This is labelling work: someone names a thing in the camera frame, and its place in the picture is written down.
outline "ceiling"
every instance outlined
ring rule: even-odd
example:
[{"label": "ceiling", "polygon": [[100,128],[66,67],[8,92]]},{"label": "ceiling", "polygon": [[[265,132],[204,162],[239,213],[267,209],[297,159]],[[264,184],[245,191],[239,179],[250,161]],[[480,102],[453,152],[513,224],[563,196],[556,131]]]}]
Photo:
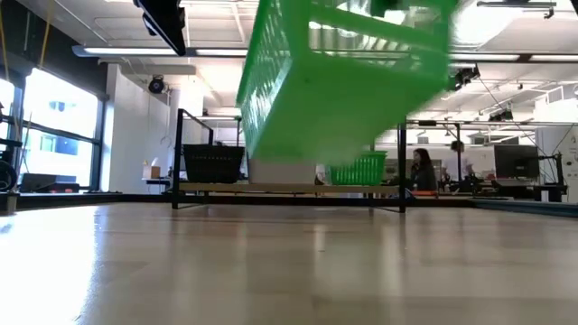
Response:
[{"label": "ceiling", "polygon": [[[51,0],[19,0],[36,14],[46,17]],[[132,0],[56,0],[53,24],[87,46],[164,47],[159,38],[148,35],[143,27],[141,11]],[[182,0],[187,5],[188,26],[183,30],[191,47],[246,48],[255,20],[258,0]],[[475,4],[464,0],[462,6]],[[519,10],[506,23],[505,29],[476,49],[480,51],[578,51],[578,16],[569,0],[557,1],[555,15],[544,19],[545,10]],[[489,28],[492,17],[475,25]],[[178,88],[190,78],[193,66],[196,75],[206,84],[205,106],[211,109],[235,106],[242,59],[150,58],[131,59],[123,72],[134,80],[150,80],[147,71],[166,69],[182,71],[168,75],[166,80]],[[441,94],[416,115],[420,118],[472,119],[492,112],[496,100],[511,103],[517,112],[531,112],[534,100],[562,81],[578,80],[578,66],[570,64],[481,64],[483,83],[472,82],[457,93]]]}]

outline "person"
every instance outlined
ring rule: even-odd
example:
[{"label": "person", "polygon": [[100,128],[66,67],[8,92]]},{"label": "person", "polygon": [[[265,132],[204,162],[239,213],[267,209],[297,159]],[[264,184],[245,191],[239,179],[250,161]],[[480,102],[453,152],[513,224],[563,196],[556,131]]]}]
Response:
[{"label": "person", "polygon": [[414,190],[437,190],[434,166],[427,150],[414,150],[414,164],[410,176],[410,184]]},{"label": "person", "polygon": [[[468,157],[463,154],[464,145],[462,141],[452,142],[451,148],[455,154],[453,154],[452,157],[443,160],[442,176],[449,181],[463,181],[465,180],[466,176],[473,174],[473,165]],[[458,150],[461,153],[461,179],[458,173]]]}]

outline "wooden platform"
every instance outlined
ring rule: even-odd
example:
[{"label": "wooden platform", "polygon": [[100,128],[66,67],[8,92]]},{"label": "wooden platform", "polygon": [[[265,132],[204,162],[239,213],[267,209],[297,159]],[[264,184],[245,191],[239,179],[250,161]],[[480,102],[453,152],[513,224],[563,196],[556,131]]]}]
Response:
[{"label": "wooden platform", "polygon": [[335,185],[307,185],[307,184],[205,184],[181,183],[179,190],[209,191],[229,193],[375,193],[397,194],[397,186],[335,186]]}]

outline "small green basket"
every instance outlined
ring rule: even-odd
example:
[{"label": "small green basket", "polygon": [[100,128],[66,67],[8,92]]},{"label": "small green basket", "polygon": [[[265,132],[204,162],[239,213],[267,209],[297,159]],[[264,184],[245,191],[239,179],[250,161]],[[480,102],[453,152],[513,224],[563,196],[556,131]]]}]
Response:
[{"label": "small green basket", "polygon": [[259,2],[237,97],[250,157],[350,163],[446,88],[457,2],[376,18],[369,1]]},{"label": "small green basket", "polygon": [[383,180],[387,152],[362,154],[351,165],[329,167],[331,185],[379,185]]}]

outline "dark hair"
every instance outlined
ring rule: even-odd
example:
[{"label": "dark hair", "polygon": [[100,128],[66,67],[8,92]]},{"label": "dark hair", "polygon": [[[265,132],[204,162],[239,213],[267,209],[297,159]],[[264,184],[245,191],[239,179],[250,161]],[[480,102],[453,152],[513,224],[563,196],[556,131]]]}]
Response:
[{"label": "dark hair", "polygon": [[419,153],[420,166],[429,166],[432,164],[432,158],[430,158],[430,153],[428,153],[426,149],[417,148],[414,150],[414,153]]},{"label": "dark hair", "polygon": [[453,151],[457,152],[458,150],[460,150],[460,147],[463,148],[463,142],[462,141],[454,141],[452,142],[452,145],[450,146],[450,148],[452,148]]}]

